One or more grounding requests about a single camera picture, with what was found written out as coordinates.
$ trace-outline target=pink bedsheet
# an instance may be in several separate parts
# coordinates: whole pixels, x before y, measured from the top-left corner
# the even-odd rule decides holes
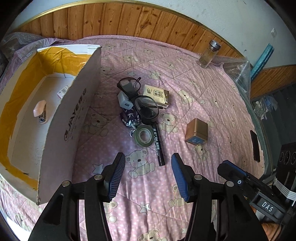
[[[176,186],[170,165],[174,152],[210,181],[224,182],[217,167],[226,159],[257,177],[263,174],[263,161],[253,160],[250,130],[255,130],[250,115],[221,66],[202,69],[194,53],[135,37],[96,36],[64,44],[79,43],[103,47],[102,82],[81,132],[73,183],[101,173],[118,152],[126,155],[117,196],[105,204],[113,240],[173,241],[185,236],[192,205],[183,201]],[[160,110],[158,118],[165,166],[158,166],[154,144],[148,148],[137,146],[120,120],[116,84],[128,76],[141,77],[142,86],[149,84],[170,92],[170,106]],[[202,146],[184,142],[186,124],[193,118],[208,123],[208,142]],[[45,205],[37,207],[4,180],[0,193],[0,207],[16,223],[31,230]],[[215,202],[212,207],[213,220]],[[82,240],[86,240],[85,228],[81,201]]]

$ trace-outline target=black marker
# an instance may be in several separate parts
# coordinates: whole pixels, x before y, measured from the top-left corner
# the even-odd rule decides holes
[[[164,160],[163,151],[161,148],[161,142],[160,142],[160,138],[159,138],[159,134],[158,134],[157,123],[154,122],[151,126],[152,126],[152,130],[154,133],[154,142],[155,142],[158,164],[161,167],[161,166],[165,165],[165,160]]]

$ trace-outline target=roll of tape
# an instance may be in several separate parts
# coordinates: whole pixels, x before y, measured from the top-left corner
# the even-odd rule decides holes
[[[151,146],[154,141],[153,130],[151,126],[138,126],[133,133],[135,142],[142,147]]]

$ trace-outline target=glass water bottle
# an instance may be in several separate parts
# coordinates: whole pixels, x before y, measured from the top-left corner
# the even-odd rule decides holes
[[[212,59],[216,56],[220,48],[221,48],[220,44],[218,44],[214,40],[211,40],[209,43],[209,47],[207,47],[207,49],[204,51],[204,53],[200,57],[198,64],[205,69],[209,65],[209,63],[212,61]]]

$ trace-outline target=pink blanket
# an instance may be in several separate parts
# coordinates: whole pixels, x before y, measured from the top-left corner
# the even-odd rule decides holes
[[[96,36],[65,42],[79,43],[103,47],[102,82],[81,132],[73,183],[101,173],[118,152],[126,155],[117,196],[105,204],[114,241],[173,241],[185,236],[192,205],[184,202],[176,186],[170,164],[174,152],[196,173],[214,182],[224,182],[217,167],[226,159],[257,177],[263,174],[263,158],[260,163],[253,160],[253,123],[222,67],[209,65],[202,69],[197,64],[198,55],[147,39]],[[141,77],[142,86],[153,85],[170,92],[170,106],[160,110],[158,117],[165,166],[159,167],[154,144],[148,148],[137,146],[120,119],[116,84],[128,76]],[[202,146],[184,142],[186,125],[193,118],[208,123],[208,142]],[[0,192],[0,206],[8,216],[31,230],[44,205],[38,208],[3,180]],[[216,202],[212,206],[214,220]],[[80,232],[86,240],[83,201]]]

